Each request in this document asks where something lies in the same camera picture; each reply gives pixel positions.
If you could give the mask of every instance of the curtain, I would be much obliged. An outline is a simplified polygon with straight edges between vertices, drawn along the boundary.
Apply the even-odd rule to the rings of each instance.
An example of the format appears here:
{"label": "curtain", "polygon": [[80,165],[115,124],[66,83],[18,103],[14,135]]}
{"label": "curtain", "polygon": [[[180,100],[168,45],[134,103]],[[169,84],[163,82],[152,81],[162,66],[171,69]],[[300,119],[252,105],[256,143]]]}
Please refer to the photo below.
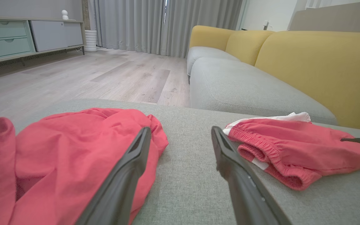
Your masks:
{"label": "curtain", "polygon": [[160,54],[164,0],[95,0],[98,46]]}
{"label": "curtain", "polygon": [[167,0],[162,55],[185,58],[195,25],[234,30],[242,0]]}

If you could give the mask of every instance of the green drawer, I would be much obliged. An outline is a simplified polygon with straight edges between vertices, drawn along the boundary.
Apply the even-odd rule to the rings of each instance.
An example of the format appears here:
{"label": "green drawer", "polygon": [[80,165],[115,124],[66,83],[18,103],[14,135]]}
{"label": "green drawer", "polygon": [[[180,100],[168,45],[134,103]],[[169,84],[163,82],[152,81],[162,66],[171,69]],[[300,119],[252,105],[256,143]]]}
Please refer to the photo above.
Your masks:
{"label": "green drawer", "polygon": [[0,38],[27,36],[23,21],[0,21]]}
{"label": "green drawer", "polygon": [[0,40],[0,56],[25,53],[29,51],[31,51],[30,45],[26,37]]}

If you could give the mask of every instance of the wooden post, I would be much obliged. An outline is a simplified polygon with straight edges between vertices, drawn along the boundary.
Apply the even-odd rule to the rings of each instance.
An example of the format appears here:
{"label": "wooden post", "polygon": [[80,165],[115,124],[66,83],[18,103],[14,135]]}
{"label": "wooden post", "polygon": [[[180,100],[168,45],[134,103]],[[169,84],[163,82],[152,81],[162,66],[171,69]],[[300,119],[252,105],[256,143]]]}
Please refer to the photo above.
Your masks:
{"label": "wooden post", "polygon": [[88,0],[81,1],[83,8],[83,21],[84,21],[84,29],[91,30],[90,27],[90,14],[88,13]]}

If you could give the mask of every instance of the white figurine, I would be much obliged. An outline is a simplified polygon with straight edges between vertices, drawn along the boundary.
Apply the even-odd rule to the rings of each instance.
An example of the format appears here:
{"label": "white figurine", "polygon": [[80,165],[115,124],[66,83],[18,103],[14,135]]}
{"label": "white figurine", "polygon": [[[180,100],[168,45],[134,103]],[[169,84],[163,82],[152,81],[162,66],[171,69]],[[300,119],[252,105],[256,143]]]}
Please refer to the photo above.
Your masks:
{"label": "white figurine", "polygon": [[66,10],[62,10],[62,19],[63,20],[68,20],[69,19],[68,12]]}

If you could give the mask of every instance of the gray cabinet door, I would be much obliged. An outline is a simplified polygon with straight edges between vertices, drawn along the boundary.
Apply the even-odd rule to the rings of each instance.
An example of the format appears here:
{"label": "gray cabinet door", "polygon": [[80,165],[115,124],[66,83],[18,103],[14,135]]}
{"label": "gray cabinet door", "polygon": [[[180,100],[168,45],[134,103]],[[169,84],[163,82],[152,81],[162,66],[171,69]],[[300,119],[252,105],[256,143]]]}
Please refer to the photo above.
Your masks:
{"label": "gray cabinet door", "polygon": [[68,46],[63,22],[32,20],[31,26],[37,52]]}
{"label": "gray cabinet door", "polygon": [[83,36],[81,34],[80,23],[64,22],[66,32],[66,43],[68,46],[82,45]]}

